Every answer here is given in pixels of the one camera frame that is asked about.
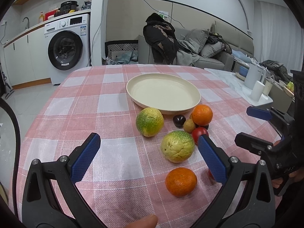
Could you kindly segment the person's right hand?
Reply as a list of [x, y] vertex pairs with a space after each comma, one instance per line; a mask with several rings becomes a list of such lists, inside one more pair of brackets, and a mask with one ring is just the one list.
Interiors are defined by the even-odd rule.
[[303, 149], [296, 148], [291, 138], [282, 138], [275, 146], [282, 156], [267, 155], [272, 185], [275, 189], [285, 188], [290, 183], [303, 180]]

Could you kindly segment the person's left hand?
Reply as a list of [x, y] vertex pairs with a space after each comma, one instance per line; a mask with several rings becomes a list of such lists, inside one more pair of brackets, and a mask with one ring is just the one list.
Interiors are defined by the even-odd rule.
[[125, 226], [125, 228], [155, 228], [157, 223], [158, 217], [155, 214], [151, 214], [138, 221], [128, 224]]

